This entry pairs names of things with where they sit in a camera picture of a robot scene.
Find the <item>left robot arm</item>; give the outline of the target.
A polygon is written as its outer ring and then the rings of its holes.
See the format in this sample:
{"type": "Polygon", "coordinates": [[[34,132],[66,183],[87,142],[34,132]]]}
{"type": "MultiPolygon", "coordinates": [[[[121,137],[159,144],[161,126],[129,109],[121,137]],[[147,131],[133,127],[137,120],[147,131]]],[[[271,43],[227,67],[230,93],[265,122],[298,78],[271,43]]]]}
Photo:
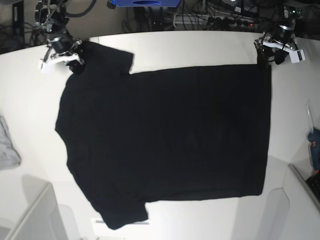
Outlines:
{"type": "Polygon", "coordinates": [[[306,59],[304,51],[296,44],[294,34],[302,10],[286,3],[277,5],[276,10],[279,19],[254,41],[257,64],[261,68],[267,68],[271,63],[280,65],[286,57],[293,64],[306,59]]]}

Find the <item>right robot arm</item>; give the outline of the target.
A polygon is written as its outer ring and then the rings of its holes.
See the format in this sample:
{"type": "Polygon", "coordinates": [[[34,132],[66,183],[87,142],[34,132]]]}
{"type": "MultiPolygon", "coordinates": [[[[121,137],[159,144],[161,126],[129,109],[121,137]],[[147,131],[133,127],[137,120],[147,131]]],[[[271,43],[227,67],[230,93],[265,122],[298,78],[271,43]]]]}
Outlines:
{"type": "Polygon", "coordinates": [[[81,39],[73,39],[67,29],[70,18],[85,16],[95,6],[93,0],[81,13],[68,13],[66,0],[39,0],[35,8],[35,26],[44,35],[47,51],[40,59],[39,67],[47,71],[53,65],[63,63],[74,74],[80,74],[85,68],[81,39]]]}

